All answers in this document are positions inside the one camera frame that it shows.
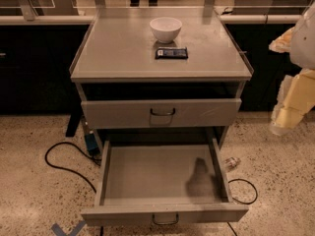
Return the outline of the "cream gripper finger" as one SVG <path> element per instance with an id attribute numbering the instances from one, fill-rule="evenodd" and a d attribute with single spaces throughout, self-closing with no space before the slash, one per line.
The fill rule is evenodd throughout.
<path id="1" fill-rule="evenodd" d="M 276 136 L 284 136 L 291 131 L 291 127 L 286 123 L 272 121 L 269 126 L 270 132 Z"/>

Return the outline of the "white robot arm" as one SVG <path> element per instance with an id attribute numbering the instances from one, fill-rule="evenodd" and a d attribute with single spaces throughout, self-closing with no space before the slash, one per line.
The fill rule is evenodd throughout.
<path id="1" fill-rule="evenodd" d="M 292 64 L 301 68 L 281 83 L 270 123 L 273 134 L 281 136 L 295 128 L 315 106 L 315 3 L 296 25 L 272 41 L 269 49 L 289 53 Z"/>

